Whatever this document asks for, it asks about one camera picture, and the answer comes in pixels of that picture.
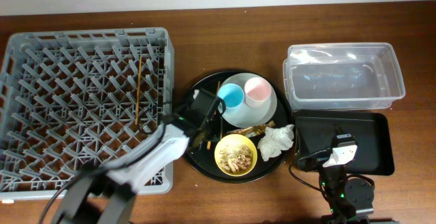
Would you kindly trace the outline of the pink plastic cup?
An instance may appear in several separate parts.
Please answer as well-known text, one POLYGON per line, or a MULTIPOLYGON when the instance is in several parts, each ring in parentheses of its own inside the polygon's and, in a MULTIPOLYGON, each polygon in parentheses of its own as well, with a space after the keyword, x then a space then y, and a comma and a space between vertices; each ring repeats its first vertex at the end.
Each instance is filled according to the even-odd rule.
POLYGON ((254 77, 246 81, 244 92, 247 105, 251 108, 259 108, 271 96, 272 88, 264 78, 254 77))

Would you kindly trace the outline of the blue plastic cup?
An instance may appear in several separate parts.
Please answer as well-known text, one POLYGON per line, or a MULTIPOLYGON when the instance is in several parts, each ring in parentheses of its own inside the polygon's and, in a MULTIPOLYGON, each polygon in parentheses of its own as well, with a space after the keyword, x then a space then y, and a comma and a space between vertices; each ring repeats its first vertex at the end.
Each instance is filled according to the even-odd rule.
POLYGON ((245 100, 245 94, 242 88, 239 85, 232 83, 223 85, 218 90, 217 95, 224 100, 227 109, 238 108, 245 100))

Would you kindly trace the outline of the gold snack wrapper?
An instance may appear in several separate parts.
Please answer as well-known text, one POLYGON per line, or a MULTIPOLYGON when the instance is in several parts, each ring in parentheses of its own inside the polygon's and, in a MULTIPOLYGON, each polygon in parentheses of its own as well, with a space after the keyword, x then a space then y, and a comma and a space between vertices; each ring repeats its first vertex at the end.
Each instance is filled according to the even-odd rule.
POLYGON ((263 125, 256 125, 245 129, 235 129, 233 131, 228 131, 226 135, 238 134, 238 135, 243 135, 247 138, 252 138, 265 133, 267 127, 273 128, 274 126, 275 126, 275 122, 270 121, 269 123, 263 125))

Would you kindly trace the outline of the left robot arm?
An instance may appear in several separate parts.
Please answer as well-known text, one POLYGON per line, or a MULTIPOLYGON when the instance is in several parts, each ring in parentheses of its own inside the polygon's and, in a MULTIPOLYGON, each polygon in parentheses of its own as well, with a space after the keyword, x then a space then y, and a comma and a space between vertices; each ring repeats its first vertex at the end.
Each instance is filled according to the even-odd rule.
POLYGON ((52 222, 128 223, 140 189, 164 166, 185 154, 192 136, 208 134, 213 119, 226 109, 218 95, 195 90, 131 152, 100 166, 83 165, 62 188, 65 196, 52 222))

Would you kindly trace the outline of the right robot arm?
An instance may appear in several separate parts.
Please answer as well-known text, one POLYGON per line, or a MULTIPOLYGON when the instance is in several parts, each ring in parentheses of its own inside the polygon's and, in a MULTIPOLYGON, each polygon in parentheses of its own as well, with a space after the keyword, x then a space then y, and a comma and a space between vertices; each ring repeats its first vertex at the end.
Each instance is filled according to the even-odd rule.
POLYGON ((294 160, 308 163, 319 174, 319 191, 330 206, 330 215, 322 223, 370 223, 374 212, 375 183, 372 179, 347 174, 345 166, 354 160, 358 144, 354 137, 336 124, 329 147, 294 160))

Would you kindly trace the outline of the food scraps pile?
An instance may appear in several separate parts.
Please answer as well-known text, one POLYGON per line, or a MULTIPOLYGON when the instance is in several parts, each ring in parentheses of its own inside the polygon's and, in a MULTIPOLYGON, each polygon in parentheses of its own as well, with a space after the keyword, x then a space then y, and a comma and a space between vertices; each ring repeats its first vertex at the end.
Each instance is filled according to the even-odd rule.
POLYGON ((225 172, 242 174, 247 172, 253 164, 253 152, 248 146, 226 146, 219 151, 219 166, 225 172))

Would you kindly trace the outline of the yellow bowl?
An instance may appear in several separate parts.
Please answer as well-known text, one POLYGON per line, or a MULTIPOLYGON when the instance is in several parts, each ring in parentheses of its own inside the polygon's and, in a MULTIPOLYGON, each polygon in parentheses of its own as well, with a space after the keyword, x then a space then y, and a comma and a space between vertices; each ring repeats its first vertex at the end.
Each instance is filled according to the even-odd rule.
POLYGON ((214 151, 214 158, 215 158, 215 163, 217 164, 217 167, 224 173, 227 174, 228 176, 234 176, 234 177, 240 177, 240 176, 244 176, 247 175, 249 172, 251 172, 253 170, 253 168, 255 167, 257 160, 258 160, 258 152, 257 152, 257 148, 255 147, 255 144, 247 137, 243 136, 243 135, 238 135, 238 134, 232 134, 232 135, 227 135, 225 137, 222 138, 222 140, 220 140, 216 147, 215 147, 215 151, 214 151), (224 169, 219 166, 219 151, 223 148, 225 148, 226 146, 238 146, 238 145, 245 145, 248 146, 250 148, 250 150, 253 152, 253 164, 251 166, 251 168, 242 174, 231 174, 231 173, 227 173, 224 171, 224 169))

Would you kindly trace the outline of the white tissue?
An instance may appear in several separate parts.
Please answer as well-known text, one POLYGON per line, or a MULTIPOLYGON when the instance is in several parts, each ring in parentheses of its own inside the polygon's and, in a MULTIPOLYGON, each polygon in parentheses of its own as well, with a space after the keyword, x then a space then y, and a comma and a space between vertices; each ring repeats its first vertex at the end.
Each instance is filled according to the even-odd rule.
POLYGON ((279 156, 283 151, 291 149, 294 144, 294 125, 265 130, 265 136, 259 141, 258 149, 263 161, 279 156))

